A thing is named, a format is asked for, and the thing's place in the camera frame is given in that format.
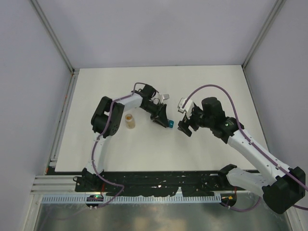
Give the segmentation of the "aluminium frame post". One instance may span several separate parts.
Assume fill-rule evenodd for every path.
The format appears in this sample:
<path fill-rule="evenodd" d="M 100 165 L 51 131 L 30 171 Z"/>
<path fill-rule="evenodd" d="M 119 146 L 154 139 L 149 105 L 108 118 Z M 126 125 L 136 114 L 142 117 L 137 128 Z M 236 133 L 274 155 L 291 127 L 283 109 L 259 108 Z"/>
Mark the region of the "aluminium frame post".
<path fill-rule="evenodd" d="M 242 64 L 242 69 L 245 70 L 249 65 L 250 61 L 252 60 L 253 56 L 257 52 L 259 46 L 261 45 L 262 41 L 265 39 L 266 35 L 268 34 L 269 30 L 271 29 L 275 19 L 279 15 L 280 11 L 282 10 L 286 0 L 276 0 L 274 2 L 273 7 L 271 8 L 268 16 L 266 17 L 260 31 L 257 34 L 254 42 L 252 43 L 251 48 L 249 49 L 248 54 L 246 55 L 244 62 Z"/>
<path fill-rule="evenodd" d="M 75 69 L 71 64 L 66 52 L 64 51 L 56 33 L 54 32 L 51 23 L 49 22 L 45 12 L 43 11 L 40 3 L 38 0 L 29 0 L 30 5 L 34 9 L 35 13 L 37 14 L 39 20 L 41 21 L 43 27 L 45 28 L 48 36 L 50 37 L 51 41 L 53 42 L 54 46 L 56 47 L 60 57 L 64 61 L 66 67 L 68 68 L 71 74 L 74 73 Z"/>

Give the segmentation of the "right aluminium frame post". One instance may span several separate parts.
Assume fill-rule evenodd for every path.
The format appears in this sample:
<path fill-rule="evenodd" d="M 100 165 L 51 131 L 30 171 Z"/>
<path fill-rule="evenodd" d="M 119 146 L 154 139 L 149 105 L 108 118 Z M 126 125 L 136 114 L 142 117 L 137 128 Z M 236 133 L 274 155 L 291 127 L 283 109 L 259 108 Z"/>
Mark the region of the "right aluminium frame post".
<path fill-rule="evenodd" d="M 252 43 L 251 48 L 249 49 L 248 54 L 246 55 L 244 62 L 242 64 L 242 69 L 245 70 L 249 65 L 250 61 L 252 60 L 253 56 L 257 52 L 259 46 L 261 45 L 262 41 L 265 39 L 266 35 L 268 34 L 269 30 L 271 29 L 275 19 L 279 15 L 280 11 L 282 10 L 286 0 L 276 0 L 274 2 L 273 7 L 271 8 L 268 16 L 266 17 L 260 31 L 257 34 L 254 42 Z"/>

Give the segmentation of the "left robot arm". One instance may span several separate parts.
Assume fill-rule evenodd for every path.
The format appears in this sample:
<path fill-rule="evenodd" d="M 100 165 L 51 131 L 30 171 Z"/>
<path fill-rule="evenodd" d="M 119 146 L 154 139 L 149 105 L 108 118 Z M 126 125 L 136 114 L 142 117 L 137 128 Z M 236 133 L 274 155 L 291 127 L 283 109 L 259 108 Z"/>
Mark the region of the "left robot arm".
<path fill-rule="evenodd" d="M 120 127 L 123 113 L 135 108 L 141 108 L 150 114 L 150 120 L 164 127 L 172 128 L 173 121 L 167 118 L 167 105 L 165 100 L 168 94 L 161 94 L 151 85 L 142 83 L 143 88 L 137 90 L 135 83 L 133 90 L 126 96 L 111 99 L 107 96 L 101 98 L 90 124 L 95 139 L 87 165 L 82 170 L 80 185 L 86 185 L 91 191 L 99 191 L 103 180 L 103 155 L 111 137 Z"/>

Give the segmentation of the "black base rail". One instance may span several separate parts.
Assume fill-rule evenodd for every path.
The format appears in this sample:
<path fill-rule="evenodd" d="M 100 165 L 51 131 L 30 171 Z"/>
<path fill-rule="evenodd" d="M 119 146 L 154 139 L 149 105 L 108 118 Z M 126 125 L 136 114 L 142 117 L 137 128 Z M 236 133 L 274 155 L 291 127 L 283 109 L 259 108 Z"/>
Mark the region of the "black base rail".
<path fill-rule="evenodd" d="M 226 179 L 225 171 L 109 171 L 100 176 L 86 170 L 56 172 L 49 167 L 47 175 L 71 175 L 76 192 L 103 192 L 107 196 L 168 197 L 182 190 L 185 197 L 209 196 L 216 191 L 241 190 Z"/>

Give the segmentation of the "clear pill bottle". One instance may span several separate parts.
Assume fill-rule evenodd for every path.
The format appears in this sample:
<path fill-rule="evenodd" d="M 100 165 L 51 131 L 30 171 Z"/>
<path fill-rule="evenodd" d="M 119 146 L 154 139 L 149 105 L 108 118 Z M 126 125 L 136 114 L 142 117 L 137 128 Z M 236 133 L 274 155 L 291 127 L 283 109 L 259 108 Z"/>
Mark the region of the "clear pill bottle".
<path fill-rule="evenodd" d="M 126 114 L 125 115 L 125 123 L 126 123 L 127 128 L 129 128 L 129 129 L 135 128 L 135 125 L 136 125 L 135 119 L 134 119 L 132 114 Z"/>

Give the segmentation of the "blue pill box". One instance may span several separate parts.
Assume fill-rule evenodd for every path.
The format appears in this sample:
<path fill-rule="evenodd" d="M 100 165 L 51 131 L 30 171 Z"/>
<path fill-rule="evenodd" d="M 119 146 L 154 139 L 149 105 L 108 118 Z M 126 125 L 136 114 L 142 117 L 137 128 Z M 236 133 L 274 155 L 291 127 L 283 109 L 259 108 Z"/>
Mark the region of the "blue pill box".
<path fill-rule="evenodd" d="M 168 127 L 173 128 L 174 126 L 174 121 L 173 120 L 168 120 Z"/>

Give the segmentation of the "left aluminium frame post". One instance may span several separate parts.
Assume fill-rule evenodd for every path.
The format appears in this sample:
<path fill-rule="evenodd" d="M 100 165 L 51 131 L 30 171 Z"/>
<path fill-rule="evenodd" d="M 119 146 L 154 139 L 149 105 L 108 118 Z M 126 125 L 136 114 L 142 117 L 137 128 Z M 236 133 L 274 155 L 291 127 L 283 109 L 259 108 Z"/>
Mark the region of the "left aluminium frame post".
<path fill-rule="evenodd" d="M 68 68 L 71 74 L 74 73 L 75 69 L 71 64 L 66 52 L 64 51 L 56 33 L 54 32 L 51 23 L 49 22 L 45 12 L 43 11 L 40 3 L 38 0 L 29 0 L 30 5 L 34 9 L 35 13 L 37 14 L 39 20 L 41 21 L 43 27 L 45 28 L 48 36 L 50 37 L 51 41 L 53 42 L 54 46 L 56 47 L 60 57 L 64 61 L 66 67 Z"/>

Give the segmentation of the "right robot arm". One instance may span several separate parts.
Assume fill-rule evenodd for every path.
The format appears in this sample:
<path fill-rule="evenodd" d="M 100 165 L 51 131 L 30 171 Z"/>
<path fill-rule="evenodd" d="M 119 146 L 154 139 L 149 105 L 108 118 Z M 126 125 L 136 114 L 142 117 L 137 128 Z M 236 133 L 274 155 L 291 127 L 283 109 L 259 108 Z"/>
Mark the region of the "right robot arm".
<path fill-rule="evenodd" d="M 220 170 L 220 188 L 228 190 L 236 186 L 250 191 L 261 197 L 277 214 L 284 213 L 305 197 L 305 172 L 299 167 L 290 168 L 263 147 L 258 147 L 242 124 L 225 115 L 217 98 L 203 99 L 202 107 L 182 98 L 178 111 L 184 114 L 178 123 L 180 131 L 191 136 L 199 128 L 210 129 L 215 137 L 237 150 L 259 171 L 256 175 L 229 164 Z"/>

